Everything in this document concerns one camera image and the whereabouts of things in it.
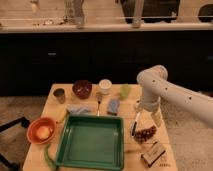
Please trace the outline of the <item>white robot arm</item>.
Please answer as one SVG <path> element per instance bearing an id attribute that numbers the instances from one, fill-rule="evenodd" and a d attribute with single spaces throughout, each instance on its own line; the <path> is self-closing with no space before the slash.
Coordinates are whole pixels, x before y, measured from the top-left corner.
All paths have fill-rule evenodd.
<path id="1" fill-rule="evenodd" d="M 160 99 L 164 98 L 213 128 L 213 98 L 172 84 L 167 78 L 168 71 L 162 65 L 145 69 L 137 75 L 137 83 L 142 87 L 140 106 L 153 112 L 159 107 Z"/>

